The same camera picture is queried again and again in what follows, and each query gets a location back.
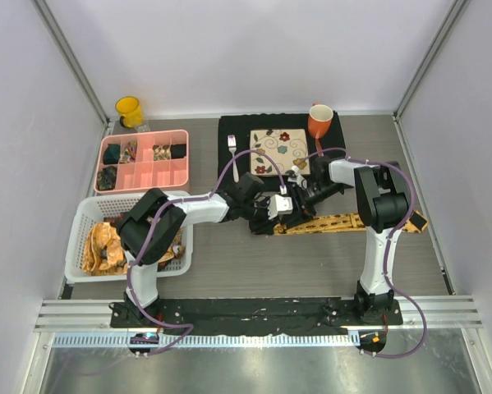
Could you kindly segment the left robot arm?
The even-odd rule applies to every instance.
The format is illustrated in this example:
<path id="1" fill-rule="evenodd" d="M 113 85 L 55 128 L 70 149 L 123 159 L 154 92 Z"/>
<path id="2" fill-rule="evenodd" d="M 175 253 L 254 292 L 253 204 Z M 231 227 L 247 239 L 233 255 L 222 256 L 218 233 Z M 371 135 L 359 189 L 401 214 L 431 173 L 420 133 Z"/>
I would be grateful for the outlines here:
<path id="1" fill-rule="evenodd" d="M 173 197 L 159 188 L 148 190 L 116 225 L 121 245 L 135 259 L 127 265 L 124 302 L 130 319 L 139 327 L 151 326 L 158 316 L 156 273 L 159 260 L 177 233 L 200 223 L 221 223 L 244 218 L 271 224 L 289 214 L 293 202 L 286 186 L 259 202 L 264 182 L 250 173 L 205 195 Z"/>

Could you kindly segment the yellow beetle print tie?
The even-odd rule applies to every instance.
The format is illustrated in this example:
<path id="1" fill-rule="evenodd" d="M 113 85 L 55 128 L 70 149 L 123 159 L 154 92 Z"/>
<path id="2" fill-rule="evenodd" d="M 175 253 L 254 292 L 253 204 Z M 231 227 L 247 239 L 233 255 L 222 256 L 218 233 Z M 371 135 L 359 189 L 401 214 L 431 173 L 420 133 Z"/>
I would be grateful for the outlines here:
<path id="1" fill-rule="evenodd" d="M 407 233 L 422 233 L 428 227 L 428 220 L 415 210 L 407 223 L 402 228 Z M 281 235 L 302 235 L 313 233 L 340 233 L 365 231 L 366 226 L 362 222 L 358 213 L 336 214 L 316 217 L 309 222 L 289 228 L 283 224 L 274 227 L 274 234 Z"/>

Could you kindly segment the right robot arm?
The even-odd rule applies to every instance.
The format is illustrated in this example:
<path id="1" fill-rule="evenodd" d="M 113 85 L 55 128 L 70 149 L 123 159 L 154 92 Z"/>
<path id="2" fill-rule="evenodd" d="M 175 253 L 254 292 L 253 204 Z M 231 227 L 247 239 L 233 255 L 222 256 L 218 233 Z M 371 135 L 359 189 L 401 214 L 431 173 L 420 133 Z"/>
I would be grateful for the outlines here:
<path id="1" fill-rule="evenodd" d="M 354 189 L 357 212 L 366 229 L 366 252 L 352 310 L 361 323 L 380 322 L 393 309 L 397 292 L 391 274 L 398 238 L 413 214 L 412 182 L 396 162 L 322 157 L 315 164 L 318 168 L 310 184 L 297 166 L 287 172 L 293 212 L 286 225 L 309 222 L 318 203 L 346 188 Z"/>

